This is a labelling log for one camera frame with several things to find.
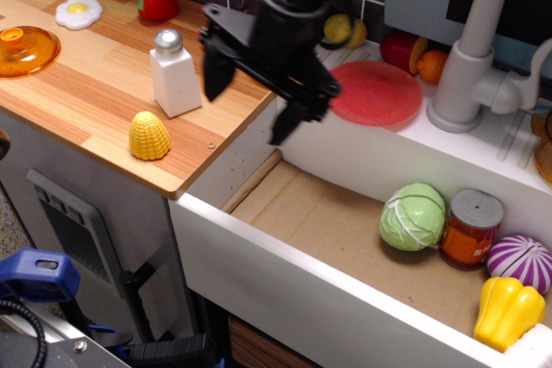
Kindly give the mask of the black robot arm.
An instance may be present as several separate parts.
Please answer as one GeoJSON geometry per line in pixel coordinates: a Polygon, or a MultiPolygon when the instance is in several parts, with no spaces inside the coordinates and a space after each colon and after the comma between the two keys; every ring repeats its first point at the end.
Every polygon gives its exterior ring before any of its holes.
{"type": "Polygon", "coordinates": [[[241,70],[287,102],[273,124],[278,146],[301,122],[321,121],[341,86],[316,55],[330,44],[323,25],[334,8],[354,18],[350,0],[260,0],[256,15],[208,3],[208,24],[201,32],[204,47],[204,92],[215,100],[241,70]]]}

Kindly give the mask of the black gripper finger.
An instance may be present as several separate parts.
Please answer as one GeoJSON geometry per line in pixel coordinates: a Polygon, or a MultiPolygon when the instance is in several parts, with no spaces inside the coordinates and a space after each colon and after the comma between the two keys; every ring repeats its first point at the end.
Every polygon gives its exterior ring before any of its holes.
{"type": "Polygon", "coordinates": [[[309,110],[303,104],[289,102],[273,124],[270,144],[281,145],[308,115],[309,110]]]}
{"type": "Polygon", "coordinates": [[[213,102],[229,86],[235,76],[235,65],[226,56],[207,48],[204,56],[204,92],[213,102]]]}

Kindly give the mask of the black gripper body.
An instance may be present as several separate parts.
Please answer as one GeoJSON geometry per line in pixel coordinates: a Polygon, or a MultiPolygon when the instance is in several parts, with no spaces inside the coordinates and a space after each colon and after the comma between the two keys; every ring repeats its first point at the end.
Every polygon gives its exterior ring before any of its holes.
{"type": "Polygon", "coordinates": [[[256,15],[215,3],[203,12],[205,50],[213,49],[288,103],[303,104],[319,121],[340,87],[316,56],[327,0],[260,0],[256,15]]]}

